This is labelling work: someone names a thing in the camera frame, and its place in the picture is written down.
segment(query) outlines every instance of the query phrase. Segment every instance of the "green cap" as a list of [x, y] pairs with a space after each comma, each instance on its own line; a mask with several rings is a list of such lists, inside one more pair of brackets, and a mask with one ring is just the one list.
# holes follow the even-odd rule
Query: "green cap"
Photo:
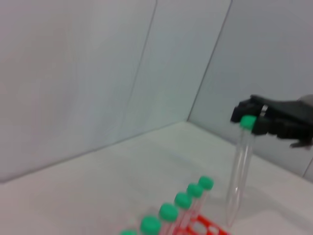
[[137, 235], [136, 230], [123, 230], [119, 235]]
[[178, 217], [178, 210], [171, 203], [164, 203], [161, 206], [158, 215], [160, 216], [161, 219], [167, 222], [175, 222]]
[[178, 207], [183, 208], [184, 210], [187, 210], [190, 208], [192, 204], [192, 199], [187, 193], [179, 192], [175, 197], [175, 204]]
[[142, 219], [140, 231], [144, 235], [158, 235], [161, 230], [161, 222], [154, 216], [146, 216]]
[[214, 186], [214, 180], [207, 176], [201, 176], [199, 179], [199, 185], [204, 189], [204, 190], [211, 190]]
[[187, 193], [191, 196], [191, 197], [195, 197], [195, 198], [201, 198], [202, 193], [203, 193], [203, 188], [197, 184], [189, 184], [188, 188], [187, 188]]
[[245, 115], [240, 120], [240, 127], [249, 131], [252, 131], [256, 116]]

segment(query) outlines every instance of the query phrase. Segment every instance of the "white panel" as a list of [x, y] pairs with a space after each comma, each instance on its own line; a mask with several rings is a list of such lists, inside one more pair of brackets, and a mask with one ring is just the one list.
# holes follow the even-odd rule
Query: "white panel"
[[[239, 101], [259, 94], [298, 99], [313, 87], [313, 15], [309, 0], [237, 0], [225, 22], [190, 120], [235, 141], [229, 120]], [[256, 152], [302, 175], [312, 153], [261, 137]]]
[[0, 180], [117, 140], [154, 6], [0, 2]]
[[159, 0], [123, 138], [186, 120], [230, 0]]

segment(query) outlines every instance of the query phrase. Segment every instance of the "test tube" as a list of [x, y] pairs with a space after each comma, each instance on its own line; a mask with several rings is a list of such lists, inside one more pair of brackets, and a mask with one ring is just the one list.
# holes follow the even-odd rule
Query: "test tube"
[[198, 184], [203, 188], [203, 194], [201, 196], [200, 203], [198, 203], [198, 211], [200, 211], [209, 195], [210, 190], [214, 186], [214, 181], [207, 176], [201, 176]]
[[197, 218], [200, 212], [199, 203], [201, 203], [203, 188], [198, 184], [191, 183], [188, 185], [187, 194], [192, 198], [191, 218]]
[[140, 235], [159, 235], [161, 221], [155, 216], [148, 215], [141, 220]]
[[245, 189], [254, 143], [254, 135], [251, 131], [255, 121], [256, 117], [250, 115], [243, 116], [240, 121], [241, 135], [237, 143], [226, 202], [226, 223], [229, 227], [232, 226], [235, 220]]
[[136, 230], [123, 230], [119, 235], [138, 235]]
[[175, 223], [175, 228], [185, 229], [189, 223], [192, 198], [184, 192], [179, 192], [175, 197], [175, 205], [179, 209], [179, 215]]
[[175, 221], [178, 217], [178, 209], [171, 203], [164, 203], [159, 210], [159, 218], [162, 223], [159, 235], [172, 235]]

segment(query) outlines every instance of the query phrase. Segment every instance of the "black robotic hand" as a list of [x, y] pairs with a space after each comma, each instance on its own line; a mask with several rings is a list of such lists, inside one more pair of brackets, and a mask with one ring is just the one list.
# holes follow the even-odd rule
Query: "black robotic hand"
[[298, 140], [291, 147], [312, 145], [313, 95], [297, 101], [274, 101], [251, 95], [235, 107], [230, 121], [240, 122], [244, 115], [257, 117], [252, 129], [256, 136], [269, 133], [279, 139]]

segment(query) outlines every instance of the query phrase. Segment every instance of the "white table surface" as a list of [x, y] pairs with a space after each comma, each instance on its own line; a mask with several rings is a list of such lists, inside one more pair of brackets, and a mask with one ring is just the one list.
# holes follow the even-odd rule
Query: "white table surface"
[[[235, 147], [186, 122], [0, 186], [1, 235], [113, 235], [188, 183], [214, 178], [203, 214], [224, 225]], [[235, 235], [313, 234], [313, 185], [254, 156]]]

